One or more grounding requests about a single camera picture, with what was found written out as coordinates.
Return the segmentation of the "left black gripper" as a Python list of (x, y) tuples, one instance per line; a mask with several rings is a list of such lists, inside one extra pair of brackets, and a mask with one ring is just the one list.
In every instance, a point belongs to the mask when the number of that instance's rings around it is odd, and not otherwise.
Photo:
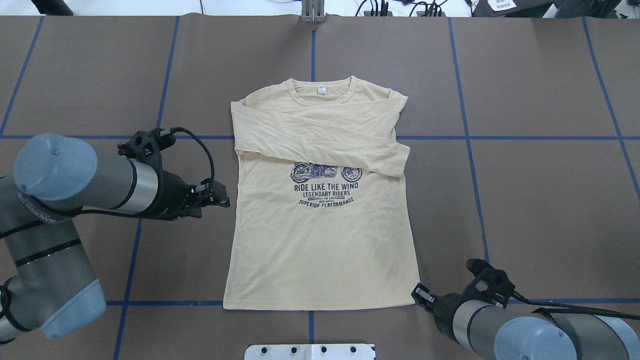
[(178, 217), (201, 219), (202, 208), (205, 207), (231, 207), (227, 189), (222, 183), (205, 178), (199, 186), (196, 186), (186, 183), (178, 175), (166, 170), (160, 172), (157, 196), (150, 205), (151, 218), (156, 220), (174, 220)]

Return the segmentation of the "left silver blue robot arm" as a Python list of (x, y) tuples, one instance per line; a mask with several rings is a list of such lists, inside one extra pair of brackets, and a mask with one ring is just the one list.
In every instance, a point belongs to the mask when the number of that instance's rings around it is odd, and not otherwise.
[[(185, 133), (205, 152), (210, 174), (188, 184), (163, 168), (162, 151)], [(66, 337), (105, 313), (105, 292), (74, 224), (79, 215), (174, 221), (228, 208), (213, 157), (183, 127), (135, 132), (103, 152), (77, 137), (42, 133), (28, 140), (1, 177), (1, 239), (17, 274), (1, 283), (1, 344), (33, 330)]]

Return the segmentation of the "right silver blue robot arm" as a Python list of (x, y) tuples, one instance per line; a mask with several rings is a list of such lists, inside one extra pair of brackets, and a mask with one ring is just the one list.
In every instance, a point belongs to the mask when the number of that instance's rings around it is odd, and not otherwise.
[(637, 360), (639, 336), (619, 314), (595, 309), (540, 307), (531, 313), (504, 308), (479, 291), (411, 292), (447, 338), (484, 360)]

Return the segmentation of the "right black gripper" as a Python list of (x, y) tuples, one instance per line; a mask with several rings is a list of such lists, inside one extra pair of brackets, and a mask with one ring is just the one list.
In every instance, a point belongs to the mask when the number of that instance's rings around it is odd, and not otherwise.
[(431, 312), (437, 329), (461, 346), (469, 346), (470, 321), (476, 312), (473, 295), (450, 292), (443, 296), (432, 296), (430, 290), (418, 283), (411, 292), (414, 303), (426, 312)]

